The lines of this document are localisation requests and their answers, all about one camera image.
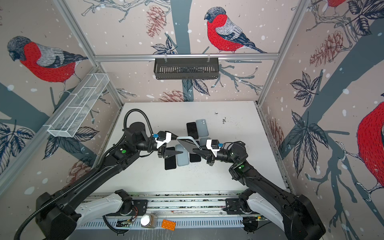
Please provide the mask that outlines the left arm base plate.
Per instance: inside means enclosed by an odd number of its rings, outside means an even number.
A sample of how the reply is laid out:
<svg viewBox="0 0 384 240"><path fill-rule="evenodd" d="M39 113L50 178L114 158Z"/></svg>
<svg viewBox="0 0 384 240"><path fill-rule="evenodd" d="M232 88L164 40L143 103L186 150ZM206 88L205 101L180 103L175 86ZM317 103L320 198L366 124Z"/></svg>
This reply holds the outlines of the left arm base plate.
<svg viewBox="0 0 384 240"><path fill-rule="evenodd" d="M147 212L148 200L125 201L112 216L143 216Z"/></svg>

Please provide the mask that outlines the large phone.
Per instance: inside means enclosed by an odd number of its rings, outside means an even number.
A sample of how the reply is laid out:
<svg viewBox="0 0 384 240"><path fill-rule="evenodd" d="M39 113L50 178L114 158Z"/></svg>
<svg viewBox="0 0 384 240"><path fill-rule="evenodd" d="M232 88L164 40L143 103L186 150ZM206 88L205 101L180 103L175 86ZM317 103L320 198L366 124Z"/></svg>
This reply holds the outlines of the large phone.
<svg viewBox="0 0 384 240"><path fill-rule="evenodd" d="M200 139L200 146L201 146L201 147L206 147L207 140L210 140L210 139L211 139L211 138L209 138L209 137L201 138L201 139Z"/></svg>

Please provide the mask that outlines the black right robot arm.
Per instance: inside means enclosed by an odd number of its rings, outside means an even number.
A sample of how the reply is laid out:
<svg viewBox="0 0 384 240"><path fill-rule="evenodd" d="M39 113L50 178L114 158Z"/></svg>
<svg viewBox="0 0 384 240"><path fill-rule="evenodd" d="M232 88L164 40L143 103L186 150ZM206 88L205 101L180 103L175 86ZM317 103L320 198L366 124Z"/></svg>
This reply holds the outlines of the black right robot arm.
<svg viewBox="0 0 384 240"><path fill-rule="evenodd" d="M207 160L230 163L232 179L247 187L239 197L250 210L257 212L279 228L289 240L319 240L326 229L312 202L304 195L295 196L261 175L248 161L243 142L235 142L229 149L217 140L207 140L206 147L193 149L193 153Z"/></svg>

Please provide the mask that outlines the blue phone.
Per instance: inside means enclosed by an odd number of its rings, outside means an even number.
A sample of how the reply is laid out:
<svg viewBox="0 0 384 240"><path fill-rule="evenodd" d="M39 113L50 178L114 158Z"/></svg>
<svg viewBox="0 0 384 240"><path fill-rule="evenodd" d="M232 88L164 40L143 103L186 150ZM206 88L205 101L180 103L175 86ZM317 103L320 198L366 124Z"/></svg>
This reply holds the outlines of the blue phone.
<svg viewBox="0 0 384 240"><path fill-rule="evenodd" d="M197 154L189 154L190 162L191 163L198 163L201 162L201 157Z"/></svg>

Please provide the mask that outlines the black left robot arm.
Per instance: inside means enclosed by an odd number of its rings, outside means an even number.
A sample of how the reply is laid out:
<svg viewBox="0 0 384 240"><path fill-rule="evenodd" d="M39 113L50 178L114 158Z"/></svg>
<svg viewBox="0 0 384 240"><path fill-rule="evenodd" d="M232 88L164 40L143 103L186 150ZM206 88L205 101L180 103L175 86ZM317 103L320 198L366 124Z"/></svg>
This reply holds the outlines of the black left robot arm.
<svg viewBox="0 0 384 240"><path fill-rule="evenodd" d="M131 109L124 116L123 135L102 155L99 163L74 183L50 195L44 193L36 200L36 210L17 229L19 240L26 226L35 220L47 240L65 240L76 229L83 216L76 209L96 189L138 160L142 151L156 152L159 158L178 154L167 151L167 143L177 139L169 131L154 134L147 115Z"/></svg>

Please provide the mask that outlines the black phone table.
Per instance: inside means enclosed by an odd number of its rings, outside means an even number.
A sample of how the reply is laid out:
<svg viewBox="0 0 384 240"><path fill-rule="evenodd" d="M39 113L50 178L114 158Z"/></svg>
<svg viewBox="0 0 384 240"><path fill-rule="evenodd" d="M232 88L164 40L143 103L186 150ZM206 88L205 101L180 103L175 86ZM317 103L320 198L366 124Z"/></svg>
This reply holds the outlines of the black phone table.
<svg viewBox="0 0 384 240"><path fill-rule="evenodd" d="M177 167L175 147L166 148L165 152L165 170L172 170Z"/></svg>

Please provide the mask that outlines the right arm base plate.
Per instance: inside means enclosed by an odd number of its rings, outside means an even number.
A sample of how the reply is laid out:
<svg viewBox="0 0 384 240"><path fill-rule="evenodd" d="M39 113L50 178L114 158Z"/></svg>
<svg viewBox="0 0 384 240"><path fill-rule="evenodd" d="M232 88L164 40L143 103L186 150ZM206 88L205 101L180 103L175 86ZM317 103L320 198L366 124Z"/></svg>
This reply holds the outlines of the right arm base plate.
<svg viewBox="0 0 384 240"><path fill-rule="evenodd" d="M253 213L247 201L243 199L226 199L225 202L226 206L223 208L223 211L228 215L249 215Z"/></svg>

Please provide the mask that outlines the black phone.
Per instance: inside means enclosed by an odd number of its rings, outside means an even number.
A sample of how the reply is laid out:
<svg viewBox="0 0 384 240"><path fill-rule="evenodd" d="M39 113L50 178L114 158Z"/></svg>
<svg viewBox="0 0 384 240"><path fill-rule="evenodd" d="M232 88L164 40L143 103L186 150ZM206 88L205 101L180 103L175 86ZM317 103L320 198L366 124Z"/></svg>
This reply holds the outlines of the black phone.
<svg viewBox="0 0 384 240"><path fill-rule="evenodd" d="M177 141L182 145L190 154L194 154L194 150L202 150L201 146L197 141L191 137L177 137Z"/></svg>

